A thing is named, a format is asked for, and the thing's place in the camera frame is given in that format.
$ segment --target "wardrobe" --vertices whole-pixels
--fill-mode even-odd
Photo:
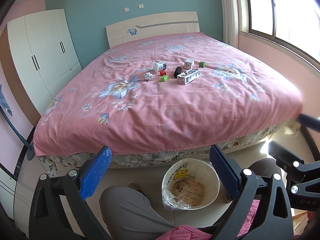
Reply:
[[[82,70],[64,9],[8,22],[0,38],[0,61],[13,95],[34,126]]]

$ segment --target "white wardrobe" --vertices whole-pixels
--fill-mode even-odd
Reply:
[[[64,9],[8,22],[12,59],[25,91],[40,114],[81,70]]]

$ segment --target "window glass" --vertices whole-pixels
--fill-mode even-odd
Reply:
[[[320,9],[314,0],[275,0],[276,37],[320,61]]]
[[[251,28],[269,35],[273,30],[273,14],[271,0],[250,0]]]

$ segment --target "brown label inside trash can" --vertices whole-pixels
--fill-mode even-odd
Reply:
[[[173,184],[171,193],[175,196],[174,200],[183,200],[192,206],[198,206],[204,196],[204,186],[192,177],[185,177]]]

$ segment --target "window frame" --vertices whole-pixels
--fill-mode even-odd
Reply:
[[[256,36],[265,38],[269,41],[272,41],[274,43],[277,43],[283,47],[285,47],[286,49],[290,50],[291,52],[297,54],[298,56],[302,57],[304,60],[306,60],[307,62],[311,63],[313,66],[315,66],[318,70],[320,70],[320,61],[316,60],[314,57],[312,57],[311,55],[309,55],[308,53],[306,53],[305,51],[303,51],[302,49],[299,49],[298,47],[294,46],[293,44],[284,41],[278,37],[276,37],[276,4],[275,4],[275,0],[271,0],[272,3],[272,16],[273,16],[273,34],[269,35],[257,30],[253,30],[252,27],[252,19],[251,19],[251,1],[247,0],[248,2],[248,20],[249,20],[249,30],[248,33],[254,34]]]

